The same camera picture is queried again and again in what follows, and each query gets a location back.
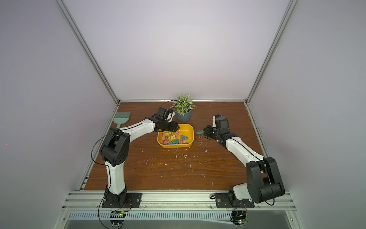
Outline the yellow plastic storage box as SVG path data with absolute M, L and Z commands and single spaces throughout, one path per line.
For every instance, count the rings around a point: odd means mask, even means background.
M 158 133 L 157 142 L 162 148 L 188 148 L 194 142 L 194 129 L 190 124 L 180 124 L 175 132 Z M 181 139 L 181 135 L 188 136 L 188 140 Z

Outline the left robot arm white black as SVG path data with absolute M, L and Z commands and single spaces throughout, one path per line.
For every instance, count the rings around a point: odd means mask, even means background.
M 129 154 L 130 144 L 139 137 L 158 131 L 175 132 L 179 125 L 173 121 L 175 112 L 160 107 L 152 116 L 134 125 L 111 128 L 105 136 L 99 153 L 106 166 L 108 185 L 104 191 L 102 208 L 128 208 L 131 205 L 124 180 L 124 163 Z

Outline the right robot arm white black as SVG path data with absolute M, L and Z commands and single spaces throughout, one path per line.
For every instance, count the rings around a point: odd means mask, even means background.
M 228 192 L 233 206 L 237 207 L 246 199 L 254 203 L 268 202 L 285 194 L 276 160 L 252 150 L 236 133 L 230 131 L 228 120 L 223 115 L 213 116 L 213 124 L 204 129 L 204 135 L 218 142 L 246 167 L 246 183 L 235 185 Z

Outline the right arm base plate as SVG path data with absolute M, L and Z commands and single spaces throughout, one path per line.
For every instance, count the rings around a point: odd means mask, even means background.
M 210 196 L 210 199 L 215 201 L 216 207 L 218 209 L 254 208 L 254 202 L 251 199 L 238 200 L 234 196 L 234 193 L 231 191 L 225 193 L 224 192 L 214 193 Z

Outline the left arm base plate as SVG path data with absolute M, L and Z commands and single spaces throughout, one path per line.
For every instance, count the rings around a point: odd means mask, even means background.
M 102 208 L 139 208 L 142 200 L 142 193 L 121 193 L 115 195 L 108 192 L 104 195 Z

